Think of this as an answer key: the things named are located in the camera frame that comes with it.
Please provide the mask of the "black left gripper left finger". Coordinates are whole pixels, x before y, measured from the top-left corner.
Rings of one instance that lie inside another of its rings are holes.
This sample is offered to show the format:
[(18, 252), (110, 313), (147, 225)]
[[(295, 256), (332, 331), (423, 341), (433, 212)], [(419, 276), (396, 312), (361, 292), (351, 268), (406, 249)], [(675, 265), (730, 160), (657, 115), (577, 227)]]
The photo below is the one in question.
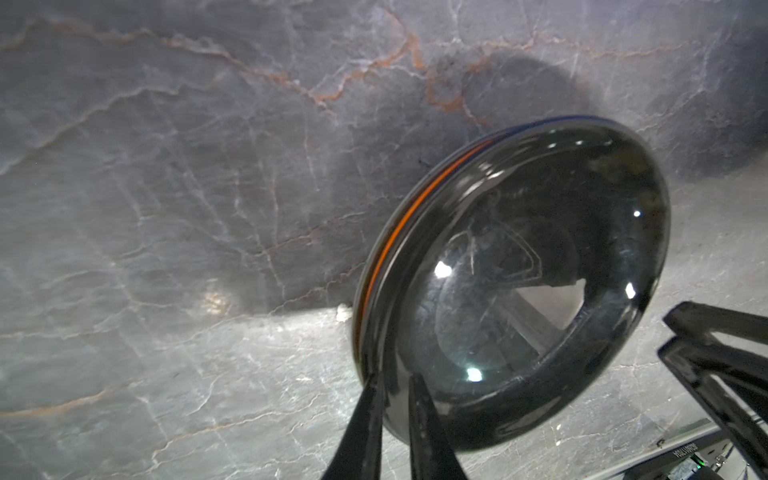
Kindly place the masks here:
[(378, 480), (381, 475), (385, 393), (382, 378), (366, 382), (336, 453), (322, 480)]

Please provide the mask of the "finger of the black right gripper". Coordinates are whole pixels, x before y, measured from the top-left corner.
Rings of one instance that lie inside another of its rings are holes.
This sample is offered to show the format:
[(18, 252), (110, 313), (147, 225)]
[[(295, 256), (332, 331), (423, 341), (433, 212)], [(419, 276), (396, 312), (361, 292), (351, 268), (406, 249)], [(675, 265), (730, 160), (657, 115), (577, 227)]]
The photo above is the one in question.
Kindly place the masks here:
[(658, 356), (759, 477), (767, 475), (767, 358), (718, 341), (674, 337)]
[(676, 305), (665, 315), (664, 323), (674, 333), (664, 348), (683, 339), (719, 344), (714, 332), (767, 344), (766, 317), (692, 301)]

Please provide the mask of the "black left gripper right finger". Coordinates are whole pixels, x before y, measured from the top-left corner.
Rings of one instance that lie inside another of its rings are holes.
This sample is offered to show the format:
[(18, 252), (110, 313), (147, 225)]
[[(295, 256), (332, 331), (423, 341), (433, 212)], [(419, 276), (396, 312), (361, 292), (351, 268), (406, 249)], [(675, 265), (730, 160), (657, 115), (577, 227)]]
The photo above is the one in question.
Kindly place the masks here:
[(409, 379), (409, 445), (414, 480), (467, 480), (423, 377)]

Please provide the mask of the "black glossy plate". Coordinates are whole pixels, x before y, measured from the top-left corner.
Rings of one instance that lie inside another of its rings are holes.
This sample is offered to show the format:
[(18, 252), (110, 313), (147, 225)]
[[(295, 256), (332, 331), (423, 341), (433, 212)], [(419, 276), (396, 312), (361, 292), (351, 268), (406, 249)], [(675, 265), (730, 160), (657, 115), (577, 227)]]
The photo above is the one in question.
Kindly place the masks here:
[(383, 381), (385, 428), (407, 440), (413, 375), (458, 451), (555, 416), (640, 322), (670, 223), (651, 148), (613, 120), (516, 125), (439, 162), (386, 223), (354, 301), (353, 358)]

